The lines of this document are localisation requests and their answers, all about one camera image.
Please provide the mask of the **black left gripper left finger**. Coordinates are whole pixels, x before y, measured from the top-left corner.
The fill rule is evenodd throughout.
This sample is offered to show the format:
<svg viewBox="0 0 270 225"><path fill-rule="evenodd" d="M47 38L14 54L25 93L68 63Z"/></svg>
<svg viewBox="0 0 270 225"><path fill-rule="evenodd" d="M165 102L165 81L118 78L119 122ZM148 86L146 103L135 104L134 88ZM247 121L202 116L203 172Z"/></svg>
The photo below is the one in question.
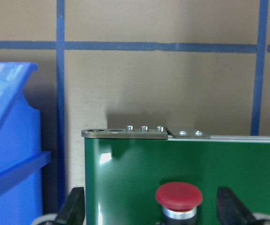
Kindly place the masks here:
<svg viewBox="0 0 270 225"><path fill-rule="evenodd" d="M54 219L55 225L82 225L85 219L85 192L74 187Z"/></svg>

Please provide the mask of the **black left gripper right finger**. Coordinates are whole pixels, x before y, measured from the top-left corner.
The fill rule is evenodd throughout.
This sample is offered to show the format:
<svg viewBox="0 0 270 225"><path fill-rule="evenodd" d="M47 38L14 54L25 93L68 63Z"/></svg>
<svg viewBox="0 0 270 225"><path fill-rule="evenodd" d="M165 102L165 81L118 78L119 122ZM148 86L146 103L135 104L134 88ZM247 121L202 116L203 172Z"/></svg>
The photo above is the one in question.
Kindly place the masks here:
<svg viewBox="0 0 270 225"><path fill-rule="evenodd" d="M216 212L221 225L251 225L257 221L228 187L218 187Z"/></svg>

